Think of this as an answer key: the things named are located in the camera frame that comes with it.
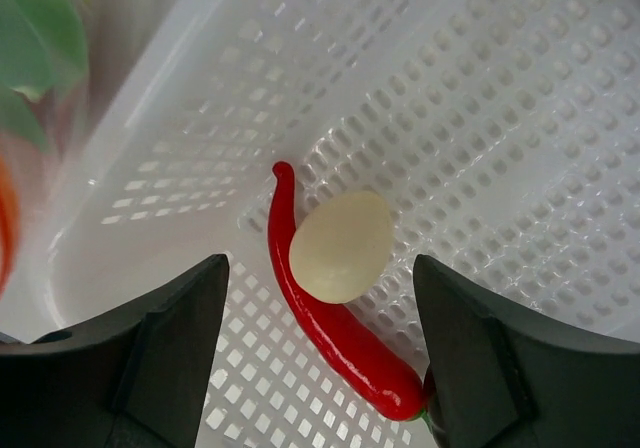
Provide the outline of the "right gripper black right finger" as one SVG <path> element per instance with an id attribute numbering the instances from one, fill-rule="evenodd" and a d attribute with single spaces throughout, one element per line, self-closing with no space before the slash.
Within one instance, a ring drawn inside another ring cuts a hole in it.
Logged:
<path id="1" fill-rule="evenodd" d="M 414 293 L 440 447 L 636 447 L 639 345 L 555 320 L 427 255 Z"/>

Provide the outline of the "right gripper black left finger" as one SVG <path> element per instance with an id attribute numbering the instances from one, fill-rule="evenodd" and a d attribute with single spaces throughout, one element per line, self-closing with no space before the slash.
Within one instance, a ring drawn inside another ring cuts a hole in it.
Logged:
<path id="1" fill-rule="evenodd" d="M 2 344 L 2 446 L 195 446 L 228 280 L 212 255 L 97 317 Z"/>

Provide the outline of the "red chili pepper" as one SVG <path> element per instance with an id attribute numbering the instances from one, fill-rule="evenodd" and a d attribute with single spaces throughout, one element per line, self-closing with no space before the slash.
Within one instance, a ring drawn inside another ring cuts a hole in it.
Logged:
<path id="1" fill-rule="evenodd" d="M 273 165 L 276 186 L 268 217 L 267 242 L 275 279 L 298 326 L 330 368 L 380 415 L 412 421 L 427 414 L 428 395 L 413 368 L 392 352 L 343 305 L 323 303 L 295 281 L 289 254 L 296 232 L 293 167 Z"/>

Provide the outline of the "white egg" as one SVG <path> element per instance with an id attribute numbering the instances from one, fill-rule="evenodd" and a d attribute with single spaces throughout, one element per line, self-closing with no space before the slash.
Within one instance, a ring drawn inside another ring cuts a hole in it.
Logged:
<path id="1" fill-rule="evenodd" d="M 393 242 L 387 201 L 369 190 L 344 193 L 319 205 L 297 228 L 289 252 L 291 271 L 315 299 L 345 304 L 377 282 Z"/>

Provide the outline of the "clear zip bag orange zipper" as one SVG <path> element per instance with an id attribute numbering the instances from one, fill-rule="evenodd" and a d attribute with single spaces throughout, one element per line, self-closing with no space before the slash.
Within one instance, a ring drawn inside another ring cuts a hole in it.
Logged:
<path id="1" fill-rule="evenodd" d="M 91 0 L 75 0 L 87 37 Z M 60 98 L 49 96 L 34 108 L 44 123 L 48 148 L 41 150 L 1 128 L 1 283 L 6 285 L 18 263 L 19 251 L 41 218 L 68 158 L 87 133 L 88 75 Z"/>

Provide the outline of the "red dragon fruit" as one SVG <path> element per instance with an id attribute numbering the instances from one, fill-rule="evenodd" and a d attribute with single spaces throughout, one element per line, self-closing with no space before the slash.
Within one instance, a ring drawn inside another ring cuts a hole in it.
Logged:
<path id="1" fill-rule="evenodd" d="M 45 150 L 34 108 L 88 75 L 86 31 L 75 0 L 1 0 L 1 128 Z"/>

